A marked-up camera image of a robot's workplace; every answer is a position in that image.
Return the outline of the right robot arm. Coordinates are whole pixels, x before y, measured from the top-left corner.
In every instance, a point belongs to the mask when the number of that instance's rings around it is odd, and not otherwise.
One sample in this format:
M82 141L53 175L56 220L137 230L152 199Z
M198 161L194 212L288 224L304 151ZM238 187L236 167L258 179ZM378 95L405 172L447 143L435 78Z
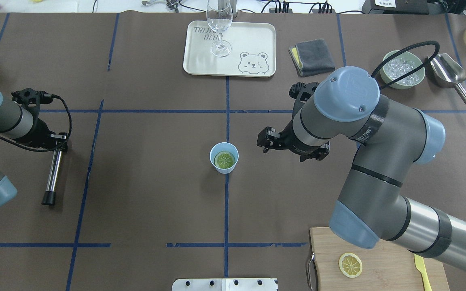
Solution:
M355 66L296 88L290 122L279 133L263 129L257 145L305 161L322 160L338 135L360 143L329 221L332 232L363 249L382 239L466 271L466 221L400 194L410 167L432 161L444 146L442 123L384 96Z

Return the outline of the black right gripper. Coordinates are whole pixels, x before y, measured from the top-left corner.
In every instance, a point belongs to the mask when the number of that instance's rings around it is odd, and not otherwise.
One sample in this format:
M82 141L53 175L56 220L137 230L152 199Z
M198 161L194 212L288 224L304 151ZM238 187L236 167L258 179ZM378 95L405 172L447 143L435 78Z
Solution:
M305 160L323 160L330 152L330 142L321 146L310 146L301 142L292 127L294 118L305 103L312 97L318 82L303 83L297 82L292 85L289 96L294 98L292 118L283 131L276 133L272 127L265 127L257 137L257 146L264 148L264 153L274 150L290 150L294 154L300 155L300 162Z

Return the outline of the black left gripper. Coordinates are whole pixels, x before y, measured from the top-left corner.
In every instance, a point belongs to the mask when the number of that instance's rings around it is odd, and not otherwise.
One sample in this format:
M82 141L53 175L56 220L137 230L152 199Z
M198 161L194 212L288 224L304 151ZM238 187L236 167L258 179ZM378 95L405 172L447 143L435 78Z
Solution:
M42 104L50 104L54 99L63 103L69 116L70 110L64 99L45 91L36 91L27 88L11 93L12 101L20 105L21 117L19 122L11 129L11 140L22 148L30 151L61 151L67 152L70 133L56 134L50 131L48 125L38 115Z

